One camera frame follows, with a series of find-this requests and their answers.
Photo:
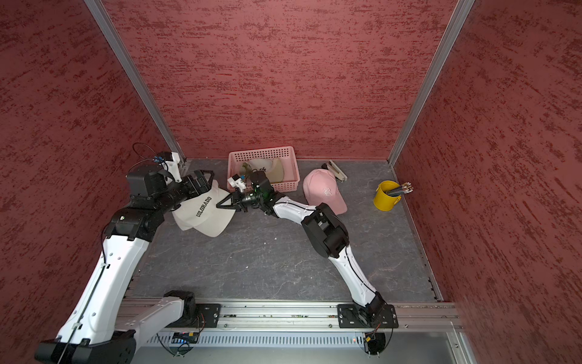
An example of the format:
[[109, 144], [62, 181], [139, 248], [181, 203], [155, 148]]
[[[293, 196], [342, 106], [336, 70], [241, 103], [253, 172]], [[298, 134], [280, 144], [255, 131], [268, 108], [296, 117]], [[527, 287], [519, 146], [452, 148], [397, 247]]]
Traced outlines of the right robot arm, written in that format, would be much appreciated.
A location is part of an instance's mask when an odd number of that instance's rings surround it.
[[344, 280], [356, 308], [356, 317], [366, 327], [379, 328], [388, 323], [388, 303], [365, 277], [356, 262], [344, 223], [325, 203], [309, 206], [299, 203], [271, 186], [263, 171], [255, 171], [246, 179], [235, 174], [228, 179], [233, 192], [220, 200], [218, 209], [247, 212], [260, 209], [265, 215], [286, 219], [301, 225], [316, 253], [329, 259]]

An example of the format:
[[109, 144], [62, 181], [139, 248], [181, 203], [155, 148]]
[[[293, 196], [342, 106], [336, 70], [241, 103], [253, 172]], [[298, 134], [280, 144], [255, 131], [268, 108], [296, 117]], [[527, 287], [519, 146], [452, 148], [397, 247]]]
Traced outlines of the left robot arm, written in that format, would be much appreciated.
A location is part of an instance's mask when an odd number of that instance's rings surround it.
[[116, 326], [124, 295], [139, 261], [165, 214], [211, 191], [215, 174], [196, 170], [180, 179], [154, 166], [127, 176], [130, 203], [105, 229], [101, 256], [85, 290], [57, 337], [43, 341], [34, 358], [40, 363], [130, 363], [151, 337], [168, 326], [191, 325], [201, 315], [189, 291], [170, 291], [126, 329]]

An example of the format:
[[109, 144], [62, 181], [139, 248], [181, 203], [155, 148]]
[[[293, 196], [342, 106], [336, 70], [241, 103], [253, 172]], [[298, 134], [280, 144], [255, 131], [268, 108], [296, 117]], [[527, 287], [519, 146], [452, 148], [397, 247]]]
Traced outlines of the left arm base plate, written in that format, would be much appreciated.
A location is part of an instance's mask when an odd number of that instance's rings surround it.
[[221, 304], [218, 303], [197, 304], [194, 308], [187, 310], [185, 321], [181, 326], [197, 331], [215, 329], [218, 326], [221, 308]]

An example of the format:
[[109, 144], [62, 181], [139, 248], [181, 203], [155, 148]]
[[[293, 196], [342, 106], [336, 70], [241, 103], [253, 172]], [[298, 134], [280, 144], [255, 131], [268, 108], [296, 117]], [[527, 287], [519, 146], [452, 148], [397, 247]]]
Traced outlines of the cream baseball cap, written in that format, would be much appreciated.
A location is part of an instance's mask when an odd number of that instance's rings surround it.
[[218, 182], [212, 182], [212, 189], [199, 197], [181, 203], [180, 207], [172, 212], [177, 226], [182, 231], [195, 229], [198, 232], [216, 238], [230, 224], [235, 210], [218, 209], [217, 204], [226, 197], [229, 192], [219, 187]]

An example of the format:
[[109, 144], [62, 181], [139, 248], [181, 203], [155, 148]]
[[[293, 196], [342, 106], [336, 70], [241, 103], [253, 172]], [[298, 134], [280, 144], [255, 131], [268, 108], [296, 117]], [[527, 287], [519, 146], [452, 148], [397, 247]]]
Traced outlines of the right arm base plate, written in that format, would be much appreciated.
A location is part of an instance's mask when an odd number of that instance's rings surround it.
[[384, 305], [373, 313], [355, 304], [339, 304], [336, 308], [341, 329], [398, 329], [400, 326], [393, 305]]

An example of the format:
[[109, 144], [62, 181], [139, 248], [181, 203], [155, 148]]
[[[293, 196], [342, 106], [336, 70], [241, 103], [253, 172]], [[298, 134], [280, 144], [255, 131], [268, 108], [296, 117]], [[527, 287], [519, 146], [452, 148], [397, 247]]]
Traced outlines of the right corner aluminium post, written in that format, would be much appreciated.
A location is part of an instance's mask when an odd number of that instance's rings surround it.
[[396, 139], [394, 147], [387, 159], [391, 168], [396, 166], [396, 162], [400, 157], [413, 128], [424, 108], [429, 95], [438, 80], [438, 77], [455, 45], [456, 40], [465, 24], [471, 9], [474, 6], [474, 0], [459, 0], [456, 7], [453, 9], [450, 21], [445, 28], [443, 36], [439, 42], [438, 47], [433, 55], [427, 73], [424, 76], [422, 84], [419, 88], [415, 101], [412, 104], [410, 112], [403, 124], [403, 127]]

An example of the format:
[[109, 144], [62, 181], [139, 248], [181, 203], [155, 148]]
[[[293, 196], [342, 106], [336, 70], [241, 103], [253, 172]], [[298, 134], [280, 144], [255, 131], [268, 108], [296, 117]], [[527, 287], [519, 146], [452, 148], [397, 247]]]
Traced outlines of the pink baseball cap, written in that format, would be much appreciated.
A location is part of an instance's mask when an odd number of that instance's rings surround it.
[[346, 202], [337, 186], [336, 177], [327, 169], [311, 171], [303, 181], [303, 193], [309, 205], [327, 204], [336, 215], [348, 211]]

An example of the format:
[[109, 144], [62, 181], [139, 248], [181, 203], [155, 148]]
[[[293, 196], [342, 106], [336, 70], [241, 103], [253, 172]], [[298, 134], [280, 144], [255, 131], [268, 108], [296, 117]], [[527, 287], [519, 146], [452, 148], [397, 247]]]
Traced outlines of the corner aluminium post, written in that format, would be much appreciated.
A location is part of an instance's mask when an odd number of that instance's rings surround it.
[[93, 19], [100, 28], [107, 43], [124, 69], [127, 77], [132, 83], [133, 88], [137, 92], [139, 98], [144, 104], [146, 110], [156, 124], [160, 134], [170, 148], [171, 152], [177, 153], [182, 162], [186, 162], [186, 156], [172, 133], [167, 121], [162, 115], [153, 95], [151, 94], [145, 80], [142, 78], [135, 62], [133, 61], [127, 47], [125, 46], [120, 34], [115, 29], [112, 19], [102, 1], [85, 0], [86, 7], [88, 7]]
[[412, 104], [410, 112], [403, 124], [403, 127], [396, 139], [394, 147], [387, 159], [391, 168], [396, 166], [396, 162], [400, 157], [413, 128], [424, 108], [429, 95], [438, 80], [438, 77], [455, 45], [456, 40], [465, 24], [471, 9], [474, 6], [474, 0], [459, 0], [456, 7], [453, 9], [450, 21], [445, 28], [443, 36], [439, 42], [438, 47], [433, 55], [427, 73], [424, 76], [422, 84], [419, 88], [415, 101]]

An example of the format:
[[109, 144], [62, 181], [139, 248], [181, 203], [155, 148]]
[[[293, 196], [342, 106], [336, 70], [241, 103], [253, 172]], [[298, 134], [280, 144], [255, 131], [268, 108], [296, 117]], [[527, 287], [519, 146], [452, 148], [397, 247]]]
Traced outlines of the left corner aluminium post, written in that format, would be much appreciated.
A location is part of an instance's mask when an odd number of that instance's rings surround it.
[[115, 29], [112, 19], [102, 1], [85, 0], [86, 7], [88, 7], [93, 19], [100, 28], [107, 43], [124, 69], [127, 77], [132, 83], [133, 88], [137, 92], [139, 98], [144, 104], [146, 110], [156, 124], [160, 134], [170, 148], [171, 152], [177, 153], [182, 162], [186, 162], [186, 156], [172, 133], [167, 121], [162, 115], [153, 95], [151, 94], [145, 80], [142, 78], [135, 62], [133, 61], [127, 47], [125, 46], [120, 34]]

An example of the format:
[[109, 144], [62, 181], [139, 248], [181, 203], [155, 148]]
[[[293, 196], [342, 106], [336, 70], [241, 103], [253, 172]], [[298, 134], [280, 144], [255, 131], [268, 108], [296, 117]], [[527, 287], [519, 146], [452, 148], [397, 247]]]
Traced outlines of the beige cap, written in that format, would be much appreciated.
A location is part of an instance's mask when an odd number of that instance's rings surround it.
[[251, 159], [242, 164], [239, 174], [248, 177], [254, 171], [263, 171], [271, 183], [281, 183], [284, 180], [282, 161], [276, 159]]

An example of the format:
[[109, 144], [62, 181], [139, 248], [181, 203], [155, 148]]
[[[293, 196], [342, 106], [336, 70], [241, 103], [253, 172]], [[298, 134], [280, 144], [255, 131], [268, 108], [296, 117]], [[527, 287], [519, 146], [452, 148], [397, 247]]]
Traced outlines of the yellow pencil cup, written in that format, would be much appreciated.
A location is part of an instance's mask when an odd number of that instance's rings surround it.
[[392, 210], [394, 206], [400, 202], [402, 197], [391, 197], [388, 193], [398, 187], [400, 187], [400, 185], [391, 180], [381, 182], [376, 190], [376, 195], [373, 200], [374, 206], [382, 212], [389, 212]]

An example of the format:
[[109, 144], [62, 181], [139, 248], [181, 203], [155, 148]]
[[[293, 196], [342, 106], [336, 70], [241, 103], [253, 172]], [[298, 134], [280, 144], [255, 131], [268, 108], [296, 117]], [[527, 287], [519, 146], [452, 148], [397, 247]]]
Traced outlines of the pink perforated plastic basket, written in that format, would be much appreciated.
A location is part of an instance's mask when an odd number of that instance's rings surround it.
[[275, 190], [292, 192], [297, 190], [300, 182], [299, 167], [296, 161], [295, 150], [292, 147], [275, 147], [258, 150], [231, 152], [228, 156], [227, 177], [239, 174], [242, 164], [251, 159], [276, 159], [282, 161], [284, 180], [281, 183], [271, 183]]

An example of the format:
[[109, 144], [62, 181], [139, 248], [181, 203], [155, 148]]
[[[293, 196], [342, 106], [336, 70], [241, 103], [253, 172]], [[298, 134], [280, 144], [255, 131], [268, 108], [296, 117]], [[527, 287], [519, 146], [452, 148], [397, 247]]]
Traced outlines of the aluminium front rail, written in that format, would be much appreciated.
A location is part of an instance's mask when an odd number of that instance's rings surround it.
[[[184, 327], [161, 327], [157, 332], [371, 332], [378, 326], [365, 327], [357, 318], [349, 319], [342, 313], [338, 301], [301, 300], [236, 300], [201, 299], [198, 305], [218, 304], [218, 312], [206, 309], [210, 317], [204, 323]], [[383, 311], [386, 317], [380, 326], [387, 326], [393, 318], [398, 326], [395, 332], [463, 332], [465, 326], [454, 303], [394, 303], [392, 312]]]

